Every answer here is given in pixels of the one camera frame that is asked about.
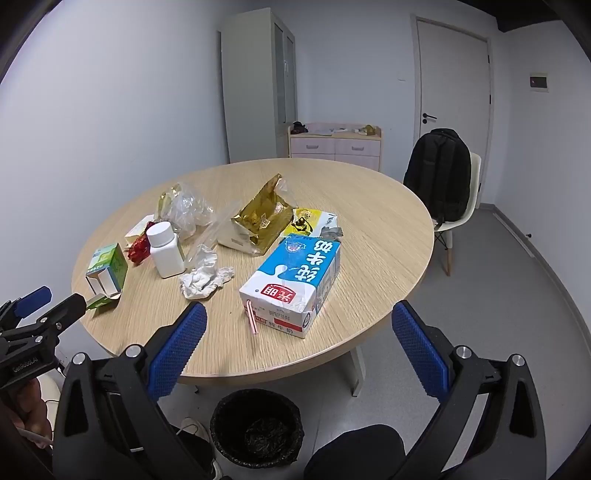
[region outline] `blue gripper pad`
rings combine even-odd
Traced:
[[[156,354],[148,370],[148,395],[154,401],[170,395],[207,328],[207,311],[193,302],[170,327],[174,332]]]
[[[49,302],[51,302],[51,290],[47,287],[38,288],[17,302],[14,315],[20,319],[26,318]]]
[[[445,400],[450,389],[447,365],[403,302],[394,306],[392,329],[427,395]]]

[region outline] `round wooden table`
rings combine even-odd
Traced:
[[[214,209],[221,209],[236,199],[246,205],[277,173],[287,180],[298,206],[338,215],[344,232],[340,273],[305,339],[263,325],[253,336],[238,290],[266,256],[251,257],[218,245],[218,266],[234,267],[236,277],[203,301],[207,331],[179,381],[252,384],[308,370],[352,350],[388,323],[393,305],[417,285],[431,257],[434,235],[427,209],[410,190],[386,175],[346,163],[254,160],[164,182],[97,228],[76,260],[72,291],[92,296],[85,273],[95,249],[113,242],[123,247],[124,235],[155,210],[160,194],[176,181],[196,186]],[[129,263],[118,305],[89,310],[82,324],[107,351],[119,355],[131,343],[144,345],[186,305],[178,278],[163,280],[148,258],[137,267]]]

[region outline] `red wrapper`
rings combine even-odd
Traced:
[[[150,241],[148,240],[146,231],[152,225],[156,225],[156,222],[148,222],[144,233],[135,239],[135,242],[131,244],[131,247],[129,247],[127,258],[129,258],[134,263],[134,265],[139,265],[150,256]]]

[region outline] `person's leg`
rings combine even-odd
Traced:
[[[346,432],[318,450],[304,469],[304,480],[388,480],[404,459],[398,432],[372,425]]]

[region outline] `green box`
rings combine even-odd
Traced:
[[[87,302],[87,308],[97,308],[118,299],[126,275],[127,260],[119,244],[108,245],[95,251],[86,270],[86,280],[95,294]]]

